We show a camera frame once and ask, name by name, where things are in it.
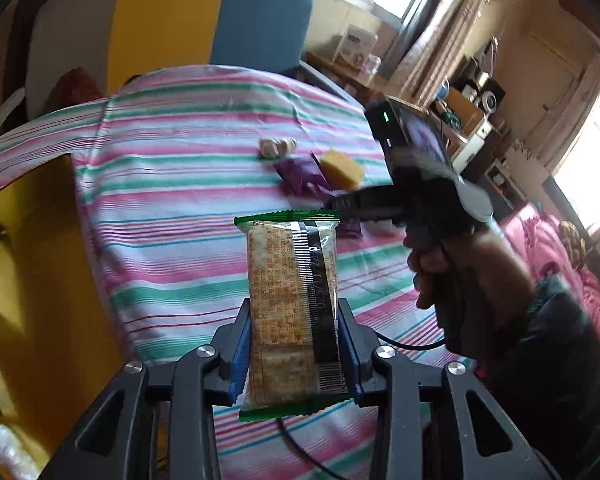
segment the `white box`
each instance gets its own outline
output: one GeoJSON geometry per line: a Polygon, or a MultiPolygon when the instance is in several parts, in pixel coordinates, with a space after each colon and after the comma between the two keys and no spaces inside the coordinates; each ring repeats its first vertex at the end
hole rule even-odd
{"type": "Polygon", "coordinates": [[[377,34],[349,25],[342,35],[333,60],[359,70],[377,42],[377,34]]]}

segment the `purple package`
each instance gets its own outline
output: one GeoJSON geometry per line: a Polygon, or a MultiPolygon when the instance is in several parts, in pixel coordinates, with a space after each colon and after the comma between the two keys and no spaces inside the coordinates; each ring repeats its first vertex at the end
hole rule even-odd
{"type": "MultiPolygon", "coordinates": [[[[286,158],[273,165],[289,191],[298,196],[312,195],[325,203],[333,196],[346,193],[342,190],[331,190],[322,174],[320,163],[315,155],[286,158]]],[[[360,238],[362,228],[359,220],[340,221],[336,234],[344,238],[360,238]]]]}

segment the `device screen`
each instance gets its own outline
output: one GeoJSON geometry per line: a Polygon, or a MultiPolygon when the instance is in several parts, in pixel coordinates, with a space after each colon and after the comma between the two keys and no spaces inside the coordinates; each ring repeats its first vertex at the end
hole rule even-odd
{"type": "Polygon", "coordinates": [[[448,164],[445,149],[442,147],[442,140],[438,137],[438,133],[433,129],[432,124],[413,114],[405,106],[400,106],[400,122],[402,123],[402,130],[408,133],[415,148],[427,152],[427,155],[443,164],[448,164]]]}

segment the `yellow sponge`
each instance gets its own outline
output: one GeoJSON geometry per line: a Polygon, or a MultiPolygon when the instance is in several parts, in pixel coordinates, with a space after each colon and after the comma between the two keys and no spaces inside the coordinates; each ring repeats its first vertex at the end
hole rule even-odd
{"type": "Polygon", "coordinates": [[[320,166],[331,189],[353,191],[360,187],[365,170],[350,156],[331,149],[320,158],[320,166]]]}

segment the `packaged snack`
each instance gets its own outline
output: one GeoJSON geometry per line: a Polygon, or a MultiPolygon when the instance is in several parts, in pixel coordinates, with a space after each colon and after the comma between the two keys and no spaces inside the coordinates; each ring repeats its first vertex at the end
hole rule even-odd
{"type": "Polygon", "coordinates": [[[346,398],[338,353],[336,213],[235,219],[247,236],[249,389],[242,420],[307,415],[346,398]]]}

